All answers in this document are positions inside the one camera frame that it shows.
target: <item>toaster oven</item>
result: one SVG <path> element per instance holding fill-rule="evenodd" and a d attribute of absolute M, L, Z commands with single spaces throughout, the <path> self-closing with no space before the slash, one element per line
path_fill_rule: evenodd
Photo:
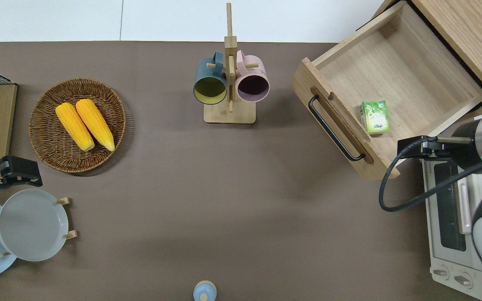
<path fill-rule="evenodd" d="M 423 161 L 425 190 L 462 171 L 453 161 Z M 482 174 L 473 174 L 426 201 L 431 274 L 436 282 L 482 300 L 482 263 L 471 220 L 482 199 Z"/>

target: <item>green juice box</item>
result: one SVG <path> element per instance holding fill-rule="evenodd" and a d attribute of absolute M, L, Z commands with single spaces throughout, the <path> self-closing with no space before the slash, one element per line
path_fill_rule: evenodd
<path fill-rule="evenodd" d="M 386 101 L 366 101 L 360 105 L 360 121 L 370 135 L 382 135 L 390 131 Z"/>

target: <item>corn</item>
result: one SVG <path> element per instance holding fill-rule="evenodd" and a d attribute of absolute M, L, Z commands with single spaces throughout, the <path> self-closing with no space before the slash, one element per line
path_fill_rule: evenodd
<path fill-rule="evenodd" d="M 94 147 L 92 137 L 71 103 L 58 105 L 55 114 L 80 149 L 87 152 Z"/>
<path fill-rule="evenodd" d="M 98 140 L 98 142 L 109 149 L 115 151 L 115 141 L 113 134 L 96 105 L 90 99 L 81 99 L 75 104 L 77 113 L 87 126 L 88 130 Z"/>

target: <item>open drawer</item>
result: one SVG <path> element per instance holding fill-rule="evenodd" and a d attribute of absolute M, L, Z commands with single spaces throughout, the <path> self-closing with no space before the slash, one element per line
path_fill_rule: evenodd
<path fill-rule="evenodd" d="M 303 59 L 291 86 L 367 180 L 382 179 L 399 139 L 437 135 L 482 101 L 479 85 L 405 1 L 315 61 Z M 374 138 L 359 106 L 379 100 L 390 132 Z M 391 177 L 398 175 L 394 169 Z"/>

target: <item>oven knob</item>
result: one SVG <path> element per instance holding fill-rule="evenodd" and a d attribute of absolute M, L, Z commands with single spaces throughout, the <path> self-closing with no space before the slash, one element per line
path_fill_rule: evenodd
<path fill-rule="evenodd" d="M 462 273 L 462 275 L 455 276 L 454 279 L 461 285 L 466 286 L 467 289 L 471 289 L 472 287 L 474 287 L 474 282 L 472 282 L 472 278 L 468 273 Z"/>
<path fill-rule="evenodd" d="M 444 278 L 444 280 L 449 279 L 449 270 L 447 269 L 447 267 L 445 265 L 441 265 L 440 268 L 432 269 L 431 271 L 434 275 L 438 275 L 438 276 L 441 276 L 442 278 Z"/>
<path fill-rule="evenodd" d="M 433 270 L 433 273 L 436 274 L 436 275 L 440 275 L 440 276 L 447 276 L 447 271 L 445 271 L 443 269 Z"/>

